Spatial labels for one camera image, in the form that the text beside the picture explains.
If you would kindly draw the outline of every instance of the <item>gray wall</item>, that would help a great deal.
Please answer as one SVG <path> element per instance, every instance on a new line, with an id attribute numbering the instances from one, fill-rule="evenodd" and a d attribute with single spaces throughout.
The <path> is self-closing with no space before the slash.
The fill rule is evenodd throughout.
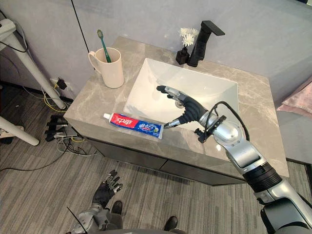
<path id="1" fill-rule="evenodd" d="M 202 20 L 212 20 L 226 35 L 210 37 L 205 59 L 268 77 L 276 102 L 312 74 L 312 7 L 294 0 L 74 4 L 90 50 L 101 46 L 96 35 L 100 28 L 108 46 L 124 36 L 176 51 L 181 48 L 180 27 L 199 29 Z M 70 0 L 1 0 L 0 7 L 20 22 L 45 74 L 63 77 L 77 94 L 93 69 Z"/>

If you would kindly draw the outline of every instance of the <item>bathroom sink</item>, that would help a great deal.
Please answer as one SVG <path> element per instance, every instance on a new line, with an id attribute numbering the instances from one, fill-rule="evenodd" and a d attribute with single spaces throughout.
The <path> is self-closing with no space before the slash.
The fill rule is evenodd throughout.
<path id="1" fill-rule="evenodd" d="M 238 112 L 236 82 L 150 58 L 146 58 L 143 63 L 124 106 L 124 112 L 163 123 L 179 117 L 184 109 L 177 108 L 174 100 L 157 91 L 158 85 L 167 85 L 186 93 L 207 110 L 210 110 L 218 101 L 226 101 Z M 217 111 L 220 116 L 225 115 L 227 120 L 238 124 L 231 111 L 223 105 L 219 105 Z M 179 125 L 179 127 L 192 131 L 196 128 L 202 129 L 197 122 Z"/>

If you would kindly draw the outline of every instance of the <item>green toothbrush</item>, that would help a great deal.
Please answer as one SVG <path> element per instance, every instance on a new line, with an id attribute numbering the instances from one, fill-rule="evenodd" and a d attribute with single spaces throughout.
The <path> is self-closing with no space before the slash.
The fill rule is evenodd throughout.
<path id="1" fill-rule="evenodd" d="M 99 37 L 99 38 L 101 39 L 101 41 L 102 41 L 102 45 L 103 45 L 104 52 L 105 52 L 105 56 L 106 56 L 106 61 L 107 61 L 107 62 L 112 62 L 112 61 L 111 61 L 111 58 L 109 57 L 108 52 L 107 52 L 107 50 L 106 50 L 106 46 L 105 46 L 105 44 L 104 44 L 104 39 L 103 39 L 103 38 L 104 38 L 104 35 L 103 35 L 102 31 L 98 29 L 97 35 L 98 35 L 98 37 Z"/>

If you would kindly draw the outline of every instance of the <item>pink pillow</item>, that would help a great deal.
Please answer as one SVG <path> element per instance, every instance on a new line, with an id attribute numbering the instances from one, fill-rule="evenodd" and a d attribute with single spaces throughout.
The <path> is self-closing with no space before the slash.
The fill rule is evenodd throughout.
<path id="1" fill-rule="evenodd" d="M 312 76 L 283 101 L 277 110 L 297 113 L 312 119 Z"/>

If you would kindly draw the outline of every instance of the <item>cabinet drawer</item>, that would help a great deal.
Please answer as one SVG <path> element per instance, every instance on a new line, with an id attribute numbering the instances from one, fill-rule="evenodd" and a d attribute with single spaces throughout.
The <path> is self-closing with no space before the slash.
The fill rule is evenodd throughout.
<path id="1" fill-rule="evenodd" d="M 165 163 L 165 159 L 145 154 L 143 152 L 134 151 L 131 149 L 122 148 L 119 146 L 106 144 L 94 140 L 90 140 L 90 142 L 106 157 L 132 163 L 135 165 L 157 169 Z"/>
<path id="2" fill-rule="evenodd" d="M 219 174 L 213 171 L 207 171 L 201 168 L 174 162 L 171 160 L 168 160 L 161 167 L 160 171 L 210 185 L 245 183 L 245 181 L 241 179 L 236 179 L 227 175 Z"/>

